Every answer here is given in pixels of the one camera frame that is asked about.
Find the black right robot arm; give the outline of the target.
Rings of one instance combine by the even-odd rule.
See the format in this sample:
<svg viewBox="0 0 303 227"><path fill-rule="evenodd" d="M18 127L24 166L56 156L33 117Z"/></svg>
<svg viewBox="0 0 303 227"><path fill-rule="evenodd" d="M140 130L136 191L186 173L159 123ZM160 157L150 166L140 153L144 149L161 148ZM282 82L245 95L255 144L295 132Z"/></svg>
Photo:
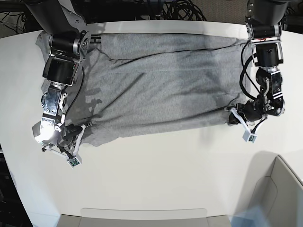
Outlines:
<svg viewBox="0 0 303 227"><path fill-rule="evenodd" d="M68 94L81 63L85 59L90 33L80 31L67 20L57 0L26 0L25 5L40 26L50 34L50 54L43 77L50 83L41 98L43 115L39 134L35 136L43 150L57 146L67 160L76 158L85 129L90 123L80 126L65 124L69 108L65 108Z"/></svg>

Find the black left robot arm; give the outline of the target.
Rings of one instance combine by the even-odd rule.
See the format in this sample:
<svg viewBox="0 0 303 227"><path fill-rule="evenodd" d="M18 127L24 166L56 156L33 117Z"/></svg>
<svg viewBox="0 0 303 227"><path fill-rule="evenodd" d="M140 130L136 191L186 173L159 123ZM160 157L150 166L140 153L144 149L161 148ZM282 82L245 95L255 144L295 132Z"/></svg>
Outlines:
<svg viewBox="0 0 303 227"><path fill-rule="evenodd" d="M247 3L248 41L245 46L251 48L251 56L246 61L241 61L239 84L249 100L225 108L231 113L228 123L241 124L246 141L254 141L258 128L268 116L280 116L285 110L283 78L278 66L284 62L281 20L288 4L287 0L249 0ZM251 62L258 68L257 96L251 95L243 84L244 78L250 77L247 69Z"/></svg>

